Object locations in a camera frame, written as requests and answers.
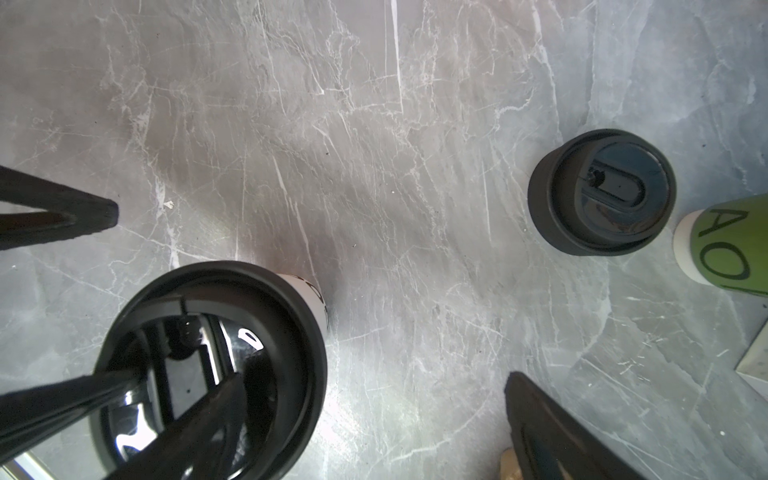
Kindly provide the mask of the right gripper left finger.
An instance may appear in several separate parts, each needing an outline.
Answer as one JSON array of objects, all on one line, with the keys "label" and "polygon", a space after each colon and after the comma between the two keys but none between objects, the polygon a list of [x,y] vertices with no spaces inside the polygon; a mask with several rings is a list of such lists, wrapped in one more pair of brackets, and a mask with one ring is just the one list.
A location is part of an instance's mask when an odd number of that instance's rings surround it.
[{"label": "right gripper left finger", "polygon": [[[1,462],[36,446],[141,385],[137,370],[100,372],[1,396]],[[247,413],[240,374],[223,380],[111,479],[226,479]]]}]

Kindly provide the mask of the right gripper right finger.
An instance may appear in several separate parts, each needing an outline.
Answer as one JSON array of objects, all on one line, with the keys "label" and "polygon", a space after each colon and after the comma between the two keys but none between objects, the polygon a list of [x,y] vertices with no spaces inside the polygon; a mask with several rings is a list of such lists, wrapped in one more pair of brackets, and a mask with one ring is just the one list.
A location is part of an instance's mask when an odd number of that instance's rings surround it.
[{"label": "right gripper right finger", "polygon": [[523,479],[643,479],[524,373],[509,375],[505,402]]}]

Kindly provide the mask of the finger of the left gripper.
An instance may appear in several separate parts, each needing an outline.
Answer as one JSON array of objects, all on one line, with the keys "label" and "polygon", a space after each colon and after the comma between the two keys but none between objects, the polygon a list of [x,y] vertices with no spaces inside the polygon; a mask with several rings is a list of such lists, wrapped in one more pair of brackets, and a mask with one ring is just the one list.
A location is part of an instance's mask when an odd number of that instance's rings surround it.
[{"label": "finger of the left gripper", "polygon": [[31,209],[1,215],[2,250],[71,240],[119,221],[119,206],[112,200],[7,167],[1,169],[1,200]]}]

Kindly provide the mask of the pulp cup carrier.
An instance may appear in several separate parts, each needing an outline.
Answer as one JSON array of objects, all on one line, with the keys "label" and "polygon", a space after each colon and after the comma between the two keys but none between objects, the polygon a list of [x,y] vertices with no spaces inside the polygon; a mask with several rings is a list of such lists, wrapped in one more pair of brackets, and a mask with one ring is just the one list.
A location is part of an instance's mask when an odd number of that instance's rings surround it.
[{"label": "pulp cup carrier", "polygon": [[499,480],[522,480],[522,471],[513,448],[506,449],[499,462]]}]

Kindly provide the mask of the white paper coffee cup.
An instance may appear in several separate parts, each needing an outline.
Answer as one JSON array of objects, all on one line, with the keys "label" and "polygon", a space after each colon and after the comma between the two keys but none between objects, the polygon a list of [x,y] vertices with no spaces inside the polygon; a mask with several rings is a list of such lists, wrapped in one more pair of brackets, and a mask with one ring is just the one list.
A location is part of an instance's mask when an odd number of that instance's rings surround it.
[{"label": "white paper coffee cup", "polygon": [[280,274],[280,277],[296,290],[304,302],[310,308],[318,328],[323,336],[327,338],[328,332],[328,311],[325,300],[320,291],[306,279],[290,274]]}]

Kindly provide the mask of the black cup lid stack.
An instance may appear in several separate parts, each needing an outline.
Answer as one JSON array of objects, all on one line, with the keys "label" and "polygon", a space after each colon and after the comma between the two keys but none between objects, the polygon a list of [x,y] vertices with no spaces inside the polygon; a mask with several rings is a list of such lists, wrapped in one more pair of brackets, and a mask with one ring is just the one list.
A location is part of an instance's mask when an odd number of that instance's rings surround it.
[{"label": "black cup lid stack", "polygon": [[533,224],[573,256],[621,256],[650,244],[677,194],[673,168],[643,138],[617,129],[579,135],[546,154],[527,189]]}]

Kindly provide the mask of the stack of paper cups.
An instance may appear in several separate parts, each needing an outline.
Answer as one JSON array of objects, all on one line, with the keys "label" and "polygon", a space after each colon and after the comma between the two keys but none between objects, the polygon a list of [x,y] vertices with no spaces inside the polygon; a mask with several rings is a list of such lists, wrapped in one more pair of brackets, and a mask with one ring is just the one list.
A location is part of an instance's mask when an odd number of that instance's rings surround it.
[{"label": "stack of paper cups", "polygon": [[724,202],[686,215],[673,235],[677,265],[693,281],[767,295],[767,195]]}]

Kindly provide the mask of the cartoon paper gift bag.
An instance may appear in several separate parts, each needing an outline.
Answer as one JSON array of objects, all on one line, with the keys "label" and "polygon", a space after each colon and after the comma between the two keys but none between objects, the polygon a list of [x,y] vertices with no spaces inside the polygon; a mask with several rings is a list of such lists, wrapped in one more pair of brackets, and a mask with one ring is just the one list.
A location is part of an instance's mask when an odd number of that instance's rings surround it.
[{"label": "cartoon paper gift bag", "polygon": [[737,375],[744,380],[760,397],[768,399],[767,392],[767,353],[768,326],[761,327],[751,344],[736,366]]}]

